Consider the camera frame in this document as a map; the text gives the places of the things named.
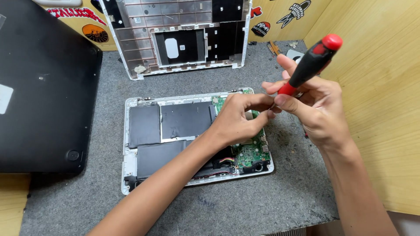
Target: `gray work mat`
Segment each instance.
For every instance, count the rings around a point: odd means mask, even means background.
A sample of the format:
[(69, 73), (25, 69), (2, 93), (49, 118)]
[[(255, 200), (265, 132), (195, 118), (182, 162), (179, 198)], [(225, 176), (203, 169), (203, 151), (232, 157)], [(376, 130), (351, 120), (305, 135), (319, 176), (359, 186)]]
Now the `gray work mat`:
[[(278, 43), (284, 54), (290, 49), (285, 46), (288, 43)], [(265, 43), (248, 48), (241, 69), (172, 73), (143, 81), (130, 81), (118, 61), (119, 54), (105, 52), (85, 170), (73, 178), (33, 176), (20, 235), (84, 235), (124, 197), (121, 150), (127, 98), (214, 93), (239, 87), (261, 93), (262, 81), (281, 78), (283, 69)], [(296, 50), (306, 50), (303, 41)], [(275, 164), (273, 173), (185, 188), (148, 235), (259, 236), (337, 219), (323, 160), (305, 139), (299, 120), (283, 112), (265, 132)]]

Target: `screwdriver handle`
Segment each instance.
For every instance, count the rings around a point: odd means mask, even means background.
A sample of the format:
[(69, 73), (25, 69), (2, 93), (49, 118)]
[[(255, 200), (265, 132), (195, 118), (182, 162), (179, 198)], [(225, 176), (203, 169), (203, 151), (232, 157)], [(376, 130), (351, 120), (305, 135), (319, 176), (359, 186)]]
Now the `screwdriver handle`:
[(328, 66), (342, 44), (343, 40), (336, 34), (323, 37), (303, 55), (290, 80), (280, 88), (278, 94), (293, 95), (299, 86)]

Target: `hand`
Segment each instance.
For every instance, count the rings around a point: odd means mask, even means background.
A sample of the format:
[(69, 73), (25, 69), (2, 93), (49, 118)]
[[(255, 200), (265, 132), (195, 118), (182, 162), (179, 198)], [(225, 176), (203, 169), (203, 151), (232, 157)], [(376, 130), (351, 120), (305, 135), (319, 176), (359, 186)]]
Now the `hand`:
[[(295, 61), (284, 55), (279, 55), (277, 62), (285, 69), (282, 73), (283, 80), (275, 83), (263, 82), (262, 87), (268, 94), (275, 94), (286, 84), (297, 66)], [(282, 110), (300, 119), (309, 138), (318, 148), (337, 149), (352, 140), (338, 83), (315, 76), (300, 86), (296, 94), (299, 92), (304, 93), (299, 99), (279, 94), (274, 102)]]
[[(269, 119), (280, 113), (279, 108), (268, 110), (274, 103), (274, 97), (266, 94), (231, 94), (226, 98), (215, 121), (203, 136), (210, 136), (219, 148), (244, 142), (257, 135)], [(248, 121), (245, 112), (261, 112), (257, 118)]]

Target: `red cap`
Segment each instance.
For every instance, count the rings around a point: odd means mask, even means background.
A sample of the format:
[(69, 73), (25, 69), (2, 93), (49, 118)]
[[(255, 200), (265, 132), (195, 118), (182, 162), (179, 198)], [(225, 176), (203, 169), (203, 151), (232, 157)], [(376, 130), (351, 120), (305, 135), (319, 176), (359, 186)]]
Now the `red cap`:
[(337, 51), (341, 48), (343, 40), (336, 34), (328, 34), (322, 38), (322, 44), (328, 49)]

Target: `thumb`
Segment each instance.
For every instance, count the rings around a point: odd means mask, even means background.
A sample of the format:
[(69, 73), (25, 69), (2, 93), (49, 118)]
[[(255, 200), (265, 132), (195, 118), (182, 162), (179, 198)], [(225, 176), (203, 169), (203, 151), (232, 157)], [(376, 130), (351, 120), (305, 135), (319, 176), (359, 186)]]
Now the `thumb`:
[(254, 136), (268, 123), (269, 119), (274, 119), (276, 115), (272, 110), (261, 112), (255, 119), (248, 121), (249, 127), (252, 129)]
[(297, 116), (305, 125), (311, 125), (314, 114), (319, 112), (315, 108), (303, 104), (295, 97), (286, 94), (277, 95), (274, 98), (274, 103), (282, 110)]

